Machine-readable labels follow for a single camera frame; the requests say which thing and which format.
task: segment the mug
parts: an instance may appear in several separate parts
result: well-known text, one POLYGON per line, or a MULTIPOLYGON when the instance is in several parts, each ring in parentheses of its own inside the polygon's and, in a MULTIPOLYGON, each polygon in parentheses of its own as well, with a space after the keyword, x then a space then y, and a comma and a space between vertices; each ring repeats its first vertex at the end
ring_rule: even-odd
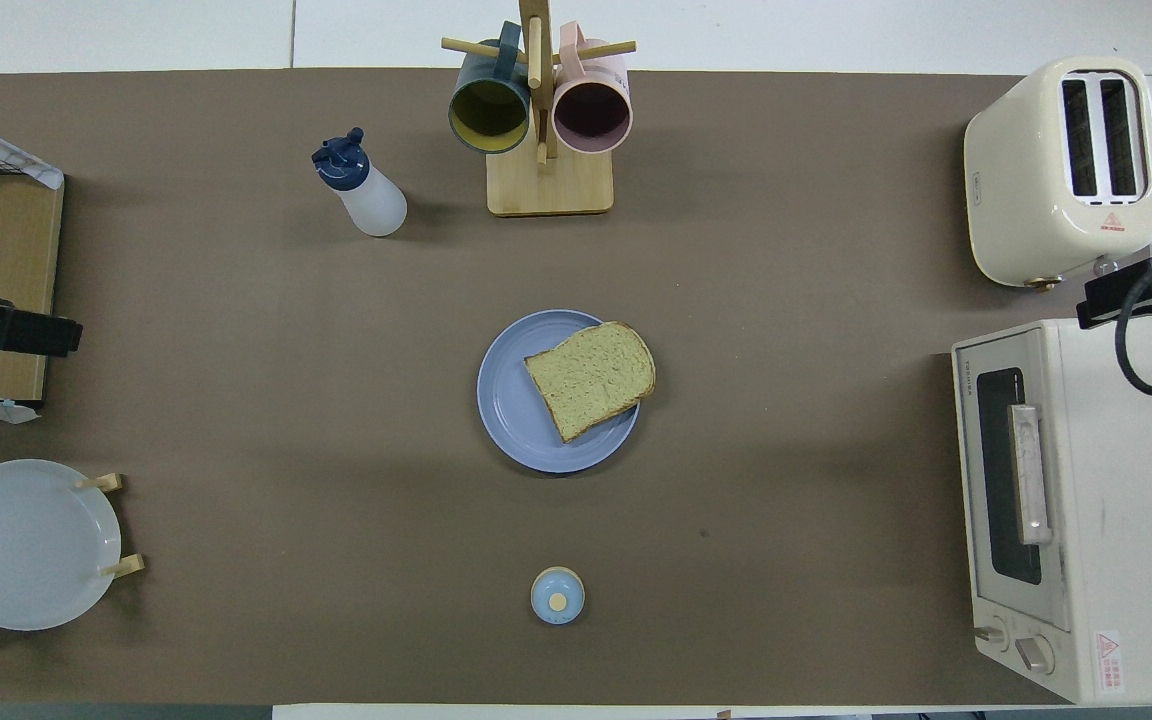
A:
POLYGON ((518 40, 522 28, 506 21, 499 40, 480 45, 500 48, 497 58, 465 54, 447 119, 452 132, 467 146, 479 152, 505 152, 526 137, 530 122, 531 90, 526 86, 526 68, 518 63, 518 40))
POLYGON ((585 40, 579 24, 559 29, 562 67, 554 76, 554 132, 576 152, 607 152, 626 142, 634 124, 630 78, 621 55, 581 60, 577 50, 607 45, 585 40))

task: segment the teal mug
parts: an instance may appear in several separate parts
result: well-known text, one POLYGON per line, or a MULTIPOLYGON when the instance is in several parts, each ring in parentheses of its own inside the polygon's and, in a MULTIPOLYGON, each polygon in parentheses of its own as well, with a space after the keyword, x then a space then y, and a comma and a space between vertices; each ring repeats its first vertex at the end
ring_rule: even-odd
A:
POLYGON ((526 137, 531 90, 526 86, 526 67, 518 63, 521 36, 518 23, 507 20, 499 40, 480 44, 499 47, 499 56, 467 53, 456 76, 447 119, 453 135, 479 152, 513 150, 526 137))

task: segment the pink mug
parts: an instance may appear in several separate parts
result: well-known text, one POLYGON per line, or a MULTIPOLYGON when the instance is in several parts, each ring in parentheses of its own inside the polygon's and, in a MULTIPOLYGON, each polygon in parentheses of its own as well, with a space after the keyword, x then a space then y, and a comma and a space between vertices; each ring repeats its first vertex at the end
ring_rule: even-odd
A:
POLYGON ((585 40, 577 23, 559 29, 558 39, 562 65, 554 76, 554 132, 576 152, 613 150, 626 142, 634 124, 626 59, 608 55, 581 60, 577 50, 607 41, 585 40))

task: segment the warning label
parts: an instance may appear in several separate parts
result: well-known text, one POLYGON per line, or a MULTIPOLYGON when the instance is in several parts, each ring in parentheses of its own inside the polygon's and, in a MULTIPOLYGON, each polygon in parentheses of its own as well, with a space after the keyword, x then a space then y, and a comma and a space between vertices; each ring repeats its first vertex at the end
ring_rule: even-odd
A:
POLYGON ((1117 213, 1111 213, 1111 217, 1105 218, 1105 222, 1101 223, 1102 232, 1126 232, 1126 227, 1120 222, 1117 213))
POLYGON ((1100 694, 1121 694, 1123 684, 1123 643, 1119 641, 1117 630, 1102 630, 1096 634, 1097 691, 1100 694))

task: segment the wooden mug tree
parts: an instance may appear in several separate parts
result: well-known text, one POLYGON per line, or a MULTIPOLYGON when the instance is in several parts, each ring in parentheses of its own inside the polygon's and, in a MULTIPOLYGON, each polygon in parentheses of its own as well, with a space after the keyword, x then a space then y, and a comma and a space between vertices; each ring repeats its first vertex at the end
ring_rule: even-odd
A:
MULTIPOLYGON (((554 132, 554 65, 559 63, 550 39, 550 0, 518 0, 531 88, 531 123, 526 137, 514 150, 488 156, 488 210, 499 217, 588 215, 612 209, 612 153, 576 152, 554 132)), ((500 51, 477 41, 444 37, 445 50, 495 58, 500 51)), ((579 51, 581 60, 622 55, 637 50, 635 41, 579 51)))

